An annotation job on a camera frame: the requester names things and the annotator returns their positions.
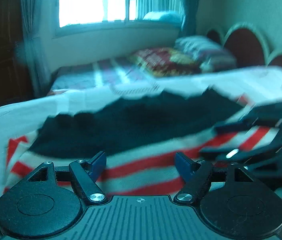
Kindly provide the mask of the red black striped knit garment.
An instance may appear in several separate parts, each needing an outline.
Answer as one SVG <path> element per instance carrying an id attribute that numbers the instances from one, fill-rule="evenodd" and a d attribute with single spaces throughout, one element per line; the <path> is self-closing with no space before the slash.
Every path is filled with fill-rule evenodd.
<path id="1" fill-rule="evenodd" d="M 107 164 L 98 184 L 107 194 L 175 193 L 183 184 L 174 166 L 177 152 L 197 159 L 205 146 L 252 150 L 274 139 L 276 130 L 265 127 L 224 135 L 212 131 L 215 123 L 245 111 L 207 89 L 187 98 L 168 92 L 119 98 L 94 113 L 50 116 L 35 133 L 9 141 L 6 189 L 44 161 L 66 166 L 104 151 Z"/>

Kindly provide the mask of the white patterned bed sheet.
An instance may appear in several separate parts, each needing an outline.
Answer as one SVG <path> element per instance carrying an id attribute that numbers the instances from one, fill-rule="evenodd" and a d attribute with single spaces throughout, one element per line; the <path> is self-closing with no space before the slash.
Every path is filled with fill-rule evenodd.
<path id="1" fill-rule="evenodd" d="M 243 104 L 241 113 L 253 105 L 282 100 L 282 69 L 252 67 L 225 73 L 140 81 L 88 90 L 68 90 L 60 95 L 0 107 L 0 196 L 23 176 L 45 161 L 29 152 L 37 130 L 50 116 L 98 111 L 120 99 L 138 99 L 168 91 L 183 96 L 200 95 L 212 88 Z M 173 196 L 183 186 L 174 166 L 178 151 L 197 158 L 204 146 L 238 146 L 245 150 L 263 146 L 276 135 L 273 128 L 217 136 L 211 130 L 197 135 L 144 146 L 107 158 L 98 184 L 109 194 Z"/>

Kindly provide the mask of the red scalloped headboard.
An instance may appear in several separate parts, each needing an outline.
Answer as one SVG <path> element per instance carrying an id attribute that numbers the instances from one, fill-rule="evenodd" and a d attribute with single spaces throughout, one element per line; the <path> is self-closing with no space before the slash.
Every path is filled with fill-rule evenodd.
<path id="1" fill-rule="evenodd" d="M 238 68 L 282 67 L 282 48 L 270 49 L 266 36 L 251 23 L 236 23 L 226 33 L 220 27 L 212 27 L 206 36 L 230 51 Z"/>

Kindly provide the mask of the striped grey pillow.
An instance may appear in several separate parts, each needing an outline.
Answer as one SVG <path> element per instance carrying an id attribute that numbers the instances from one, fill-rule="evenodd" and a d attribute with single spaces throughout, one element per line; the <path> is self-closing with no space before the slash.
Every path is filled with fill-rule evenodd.
<path id="1" fill-rule="evenodd" d="M 188 36 L 175 41 L 175 49 L 200 63 L 202 73 L 237 68 L 237 59 L 230 51 L 205 36 Z"/>

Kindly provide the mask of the red yellow patterned blanket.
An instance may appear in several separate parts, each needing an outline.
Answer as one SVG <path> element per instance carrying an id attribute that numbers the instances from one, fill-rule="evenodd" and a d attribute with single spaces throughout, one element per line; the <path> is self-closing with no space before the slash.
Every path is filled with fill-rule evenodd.
<path id="1" fill-rule="evenodd" d="M 200 63 L 174 48 L 148 48 L 129 55 L 128 60 L 154 77 L 200 74 Z"/>

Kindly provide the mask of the striped purple bed sheet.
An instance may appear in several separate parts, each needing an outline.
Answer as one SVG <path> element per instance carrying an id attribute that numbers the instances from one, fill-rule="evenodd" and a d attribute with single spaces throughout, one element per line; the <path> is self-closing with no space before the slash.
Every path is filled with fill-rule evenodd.
<path id="1" fill-rule="evenodd" d="M 137 82 L 154 83 L 156 79 L 128 60 L 115 57 L 89 64 L 65 66 L 57 70 L 48 95 L 67 90 L 86 90 Z"/>

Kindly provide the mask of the light bundle on windowsill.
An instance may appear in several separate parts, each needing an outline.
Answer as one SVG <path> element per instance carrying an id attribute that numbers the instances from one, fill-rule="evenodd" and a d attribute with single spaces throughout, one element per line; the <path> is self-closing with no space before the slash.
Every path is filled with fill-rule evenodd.
<path id="1" fill-rule="evenodd" d="M 173 24 L 181 23 L 180 15 L 175 11 L 151 11 L 143 17 L 143 20 L 161 21 Z"/>

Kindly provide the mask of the right teal curtain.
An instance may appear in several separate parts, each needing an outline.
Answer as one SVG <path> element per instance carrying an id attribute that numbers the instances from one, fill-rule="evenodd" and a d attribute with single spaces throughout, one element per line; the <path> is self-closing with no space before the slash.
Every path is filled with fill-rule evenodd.
<path id="1" fill-rule="evenodd" d="M 183 6 L 182 36 L 193 36 L 196 33 L 196 15 L 200 0 L 181 0 Z"/>

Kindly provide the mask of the bright window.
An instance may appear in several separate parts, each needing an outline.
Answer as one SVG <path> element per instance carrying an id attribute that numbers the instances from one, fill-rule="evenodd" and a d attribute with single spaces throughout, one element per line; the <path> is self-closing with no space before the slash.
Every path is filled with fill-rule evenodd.
<path id="1" fill-rule="evenodd" d="M 77 24 L 133 21 L 136 0 L 59 0 L 59 27 Z"/>

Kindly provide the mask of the left grey curtain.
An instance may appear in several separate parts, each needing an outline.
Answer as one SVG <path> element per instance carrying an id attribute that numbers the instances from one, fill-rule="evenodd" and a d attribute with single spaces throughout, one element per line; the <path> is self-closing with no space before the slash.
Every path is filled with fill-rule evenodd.
<path id="1" fill-rule="evenodd" d="M 23 42 L 21 60 L 26 64 L 36 98 L 50 90 L 51 71 L 48 67 L 39 34 L 42 0 L 20 0 Z"/>

